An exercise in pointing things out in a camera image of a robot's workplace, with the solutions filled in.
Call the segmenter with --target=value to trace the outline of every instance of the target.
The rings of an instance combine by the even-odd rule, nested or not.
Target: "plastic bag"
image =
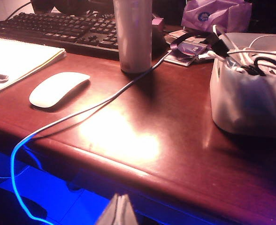
[[[246,31],[252,4],[244,0],[191,0],[187,3],[182,26],[212,32],[214,24],[225,32]]]

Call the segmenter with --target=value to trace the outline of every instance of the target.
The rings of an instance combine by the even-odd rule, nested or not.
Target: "white mouse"
[[[68,92],[89,78],[89,75],[76,72],[55,74],[44,80],[31,92],[30,103],[41,108],[54,106]]]

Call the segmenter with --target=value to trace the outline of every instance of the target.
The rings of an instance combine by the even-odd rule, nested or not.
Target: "desk surface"
[[[276,225],[276,140],[229,135],[213,123],[211,70],[212,63],[162,63],[114,102],[44,131],[30,146],[49,161],[68,159],[121,183],[139,211],[161,221]],[[32,108],[34,87],[65,71],[89,74],[91,83],[52,111]],[[9,154],[32,131],[107,98],[129,80],[118,61],[68,54],[0,93],[0,150]]]

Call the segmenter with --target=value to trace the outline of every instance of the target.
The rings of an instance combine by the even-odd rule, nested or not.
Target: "spiral notebook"
[[[8,76],[0,91],[65,56],[63,48],[0,38],[0,75]]]

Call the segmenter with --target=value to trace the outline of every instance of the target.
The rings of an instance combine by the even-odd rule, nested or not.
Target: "black keyboard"
[[[112,15],[20,13],[0,22],[0,37],[65,48],[70,53],[118,57]]]

